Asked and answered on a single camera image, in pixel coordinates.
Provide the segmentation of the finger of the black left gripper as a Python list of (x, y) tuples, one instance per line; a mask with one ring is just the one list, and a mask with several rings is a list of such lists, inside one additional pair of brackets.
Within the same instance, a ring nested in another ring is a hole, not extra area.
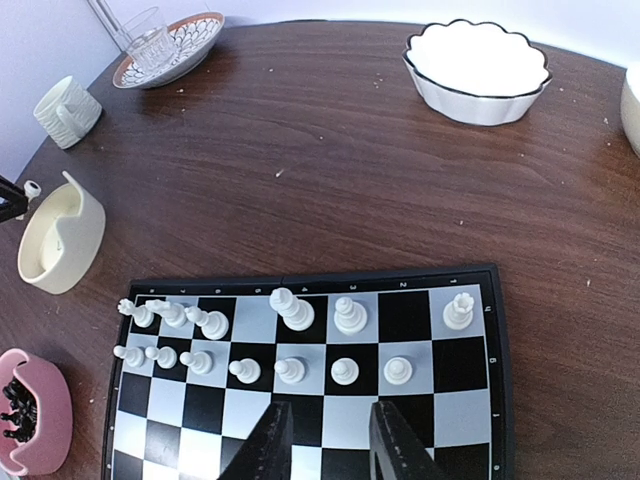
[(3, 176), (0, 176), (0, 222), (17, 218), (28, 210), (29, 200), (25, 191)]

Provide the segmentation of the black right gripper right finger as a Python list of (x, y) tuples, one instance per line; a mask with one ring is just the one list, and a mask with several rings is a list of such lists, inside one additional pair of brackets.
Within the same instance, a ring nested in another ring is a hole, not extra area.
[(373, 480), (447, 478), (391, 401), (372, 405), (369, 441)]

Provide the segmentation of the white knight piece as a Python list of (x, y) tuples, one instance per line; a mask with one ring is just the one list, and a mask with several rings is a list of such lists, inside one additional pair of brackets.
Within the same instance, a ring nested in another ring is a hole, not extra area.
[(185, 307), (182, 304), (166, 300), (147, 300), (145, 307), (154, 314), (158, 314), (172, 328), (180, 328), (186, 322)]

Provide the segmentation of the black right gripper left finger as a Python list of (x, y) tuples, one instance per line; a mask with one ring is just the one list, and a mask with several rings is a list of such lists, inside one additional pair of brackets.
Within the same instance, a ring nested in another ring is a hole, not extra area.
[(292, 442), (291, 404), (272, 402), (219, 479), (290, 479)]

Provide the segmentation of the white rook corner piece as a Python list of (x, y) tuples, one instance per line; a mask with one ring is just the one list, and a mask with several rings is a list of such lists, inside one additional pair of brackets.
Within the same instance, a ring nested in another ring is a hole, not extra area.
[(121, 299), (118, 303), (118, 311), (125, 316), (131, 316), (135, 325), (140, 328), (148, 328), (154, 321), (154, 314), (145, 306), (136, 306), (129, 299)]

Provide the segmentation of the white chess piece tall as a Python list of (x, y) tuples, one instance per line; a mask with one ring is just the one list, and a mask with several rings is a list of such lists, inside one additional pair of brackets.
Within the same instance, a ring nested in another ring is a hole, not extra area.
[(355, 335), (367, 324), (365, 307), (350, 297), (340, 297), (335, 302), (334, 324), (344, 335)]
[(314, 322), (313, 307), (287, 288), (274, 289), (270, 294), (269, 304), (282, 317), (285, 326), (290, 330), (304, 331)]

